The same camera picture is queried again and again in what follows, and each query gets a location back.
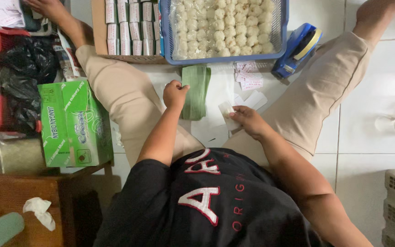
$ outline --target small box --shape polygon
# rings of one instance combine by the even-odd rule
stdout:
[[[141,40],[141,28],[139,22],[129,23],[129,29],[132,40]]]
[[[155,16],[155,21],[159,21],[159,7],[157,3],[153,4],[153,15]]]
[[[129,22],[141,21],[141,8],[139,3],[129,4]]]
[[[159,40],[156,41],[156,54],[161,54],[161,42]]]
[[[153,21],[155,19],[151,2],[142,3],[142,9],[143,9],[143,21]]]
[[[118,23],[117,6],[115,3],[108,3],[106,9],[106,23]]]
[[[128,22],[120,23],[120,39],[121,40],[131,40]]]
[[[109,23],[107,25],[107,39],[115,40],[118,39],[118,25],[115,23]]]
[[[154,21],[153,22],[153,32],[155,34],[155,40],[159,40],[161,37],[161,30],[159,26],[159,21]]]
[[[118,23],[129,21],[129,4],[122,2],[117,4]]]
[[[143,40],[143,55],[153,56],[153,40]]]
[[[153,26],[151,21],[142,21],[141,29],[143,30],[144,40],[153,40]]]
[[[108,55],[119,55],[120,54],[120,40],[107,40],[107,53]]]
[[[143,46],[143,42],[140,40],[133,40],[132,41],[132,55],[134,56],[141,56],[141,49]]]
[[[131,40],[121,40],[121,55],[123,56],[132,55],[130,51],[130,42]]]

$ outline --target green cardboard box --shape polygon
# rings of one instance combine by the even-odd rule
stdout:
[[[109,114],[87,81],[39,85],[48,167],[96,166],[113,158]]]

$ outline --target tissue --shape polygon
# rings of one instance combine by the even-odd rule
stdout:
[[[51,205],[51,201],[42,200],[40,197],[35,197],[29,199],[25,202],[23,213],[34,212],[36,218],[44,225],[48,230],[54,231],[56,229],[56,222],[54,222],[53,217],[47,212]]]

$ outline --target plastic crate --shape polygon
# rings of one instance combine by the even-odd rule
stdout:
[[[173,31],[168,16],[170,15],[171,0],[159,1],[161,5],[161,31],[164,37],[164,56],[169,64],[172,65],[186,65],[199,64],[211,62],[231,62],[231,61],[245,61],[245,60],[260,60],[260,59],[278,59],[285,52],[287,48],[287,29],[289,21],[289,0],[272,0],[275,3],[275,9],[272,13],[272,32],[271,43],[277,53],[258,54],[249,56],[235,56],[235,57],[217,57],[210,59],[189,59],[189,60],[173,60],[172,53],[174,50]]]

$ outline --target red-outlined white letter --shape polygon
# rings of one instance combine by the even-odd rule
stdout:
[[[219,218],[210,209],[211,196],[220,194],[220,187],[212,188],[198,188],[181,196],[178,200],[178,205],[188,206],[197,209],[203,216],[205,216],[213,226],[217,226]],[[199,202],[191,197],[202,195],[202,201]]]

